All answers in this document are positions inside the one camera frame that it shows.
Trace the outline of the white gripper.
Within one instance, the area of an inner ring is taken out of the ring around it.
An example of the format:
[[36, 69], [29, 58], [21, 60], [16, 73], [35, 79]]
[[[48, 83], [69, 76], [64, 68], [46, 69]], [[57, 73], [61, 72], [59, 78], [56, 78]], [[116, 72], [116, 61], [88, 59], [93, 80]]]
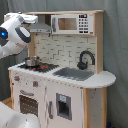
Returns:
[[38, 22], [38, 17], [35, 15], [26, 15], [21, 13], [7, 13], [4, 15], [4, 20], [7, 21], [11, 18], [19, 18], [25, 24], [35, 24]]

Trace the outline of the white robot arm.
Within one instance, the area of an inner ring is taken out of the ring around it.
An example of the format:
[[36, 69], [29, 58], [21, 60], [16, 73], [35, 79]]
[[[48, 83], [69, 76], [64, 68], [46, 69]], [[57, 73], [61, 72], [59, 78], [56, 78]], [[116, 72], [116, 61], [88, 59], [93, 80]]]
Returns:
[[[38, 17], [20, 13], [7, 13], [0, 25], [0, 38], [7, 41], [0, 45], [0, 59], [19, 54], [30, 42], [31, 34], [25, 24], [35, 24]], [[0, 128], [41, 128], [39, 119], [34, 114], [16, 112], [0, 101]]]

